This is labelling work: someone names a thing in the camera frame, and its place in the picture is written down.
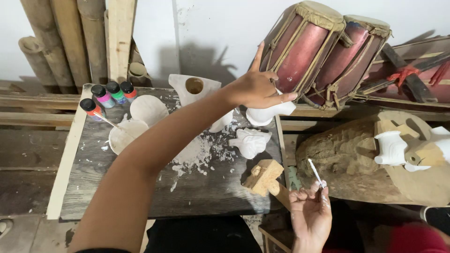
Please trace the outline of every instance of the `wooden table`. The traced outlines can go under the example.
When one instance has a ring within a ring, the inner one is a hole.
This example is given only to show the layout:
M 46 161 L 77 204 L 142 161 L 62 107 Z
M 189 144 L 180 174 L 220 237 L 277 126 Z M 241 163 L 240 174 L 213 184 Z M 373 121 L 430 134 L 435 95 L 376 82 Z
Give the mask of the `wooden table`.
M 92 96 L 90 88 L 89 84 L 84 86 L 81 99 Z M 169 113 L 176 111 L 179 107 L 180 101 L 175 90 L 140 87 L 136 89 L 138 95 L 153 95 L 159 98 L 167 106 Z M 119 123 L 125 113 L 128 113 L 130 117 L 129 107 L 129 103 L 117 104 L 106 110 L 107 118 L 114 123 Z M 259 160 L 275 159 L 282 163 L 279 121 L 273 121 L 266 127 L 259 128 L 262 131 L 272 132 L 272 137 L 265 152 L 257 155 L 253 160 L 243 158 L 236 147 L 228 146 L 228 140 L 235 138 L 236 129 L 249 126 L 245 111 L 236 108 L 232 126 L 227 131 L 214 134 L 209 133 L 208 130 L 203 131 L 199 137 L 209 138 L 209 144 L 215 145 L 215 148 L 210 149 L 211 160 L 208 166 L 200 167 L 207 172 L 207 175 L 200 173 L 194 165 L 192 173 L 185 173 L 178 178 L 177 172 L 172 170 L 172 166 L 176 163 L 168 164 L 156 181 L 156 191 L 148 216 L 161 218 L 192 215 L 247 215 L 282 209 L 282 205 L 273 196 L 261 197 L 250 194 L 241 186 Z M 58 218 L 58 216 L 63 220 L 81 219 L 100 180 L 116 158 L 116 154 L 110 148 L 106 151 L 102 150 L 102 147 L 109 147 L 106 141 L 111 128 L 106 122 L 93 121 L 78 107 L 50 197 L 47 212 L 49 219 Z M 279 180 L 285 184 L 284 175 Z M 171 191 L 175 181 L 176 187 Z M 65 184 L 67 184 L 67 190 L 64 194 Z

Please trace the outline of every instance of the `paint stain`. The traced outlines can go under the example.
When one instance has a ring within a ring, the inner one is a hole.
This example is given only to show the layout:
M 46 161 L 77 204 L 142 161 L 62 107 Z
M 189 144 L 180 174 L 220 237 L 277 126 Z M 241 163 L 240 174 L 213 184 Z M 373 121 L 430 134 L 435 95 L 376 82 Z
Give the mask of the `paint stain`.
M 75 231 L 72 229 L 67 230 L 66 232 L 66 248 L 69 248 L 70 243 L 72 242 L 72 237 L 75 234 Z

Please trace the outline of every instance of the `wooden mallet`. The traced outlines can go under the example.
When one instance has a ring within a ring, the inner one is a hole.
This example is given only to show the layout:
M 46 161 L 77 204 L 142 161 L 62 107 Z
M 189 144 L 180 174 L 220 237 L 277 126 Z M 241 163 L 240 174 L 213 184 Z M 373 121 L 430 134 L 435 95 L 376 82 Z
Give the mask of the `wooden mallet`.
M 251 193 L 257 193 L 261 196 L 266 196 L 267 190 L 269 190 L 285 208 L 291 211 L 289 191 L 277 181 L 277 177 L 283 173 L 283 170 L 283 166 L 273 159 L 261 160 L 253 167 L 252 174 L 243 186 Z

